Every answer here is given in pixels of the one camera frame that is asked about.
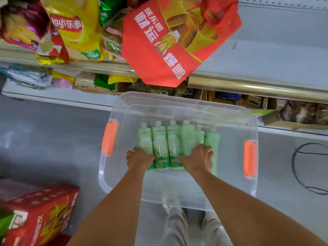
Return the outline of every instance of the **gray pants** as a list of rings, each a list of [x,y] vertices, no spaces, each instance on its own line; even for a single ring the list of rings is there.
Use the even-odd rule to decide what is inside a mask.
[[[187,221],[181,209],[172,207],[165,221],[161,246],[188,246]],[[203,230],[204,246],[233,246],[221,222],[212,219]]]

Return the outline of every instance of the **lower shelf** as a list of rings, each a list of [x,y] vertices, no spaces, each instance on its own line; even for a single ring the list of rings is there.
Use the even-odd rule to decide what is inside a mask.
[[[118,96],[86,93],[74,89],[49,88],[43,91],[17,86],[7,81],[2,94],[8,97],[35,100],[48,103],[64,104],[83,108],[111,111]],[[328,141],[328,130],[299,129],[265,126],[261,118],[257,119],[258,132],[294,136],[300,138]]]

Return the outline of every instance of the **hand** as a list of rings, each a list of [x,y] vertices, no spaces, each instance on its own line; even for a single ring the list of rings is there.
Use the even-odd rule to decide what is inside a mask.
[[[133,151],[128,151],[126,154],[127,165],[129,169],[139,169],[145,172],[153,163],[155,157],[152,154],[147,154],[145,150],[139,147],[134,147]]]
[[[210,146],[199,144],[191,151],[190,156],[179,156],[177,159],[193,175],[202,170],[211,171],[213,154]]]

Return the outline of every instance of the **person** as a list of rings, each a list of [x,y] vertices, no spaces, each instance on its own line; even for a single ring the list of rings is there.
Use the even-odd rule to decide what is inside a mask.
[[[211,147],[200,144],[190,156],[178,158],[219,217],[205,216],[205,245],[327,246],[290,217],[211,174],[212,156]],[[135,147],[127,152],[126,160],[129,169],[123,178],[89,214],[68,246],[134,245],[143,177],[154,156]],[[162,245],[187,245],[187,218],[183,210],[170,207],[168,211]]]

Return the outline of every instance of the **black cable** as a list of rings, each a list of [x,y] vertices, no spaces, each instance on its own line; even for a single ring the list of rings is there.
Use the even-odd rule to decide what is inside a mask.
[[[297,174],[296,174],[296,171],[295,171],[295,157],[296,157],[296,154],[297,153],[304,153],[304,154],[317,154],[317,155],[328,155],[328,153],[306,153],[306,152],[300,152],[299,150],[307,145],[320,145],[320,146],[324,146],[325,148],[328,149],[327,146],[323,145],[323,144],[320,144],[320,143],[316,143],[316,142],[309,142],[309,143],[306,143],[306,144],[303,144],[301,146],[299,146],[294,154],[293,154],[293,157],[292,157],[292,171],[293,171],[293,174],[296,178],[296,180],[298,181],[298,183],[304,187],[306,190],[312,192],[312,193],[315,193],[315,194],[319,194],[319,195],[328,195],[328,190],[325,190],[325,189],[321,189],[321,188],[317,188],[317,187],[313,187],[313,186],[305,186],[302,184],[302,182],[299,180],[299,178],[297,177]]]

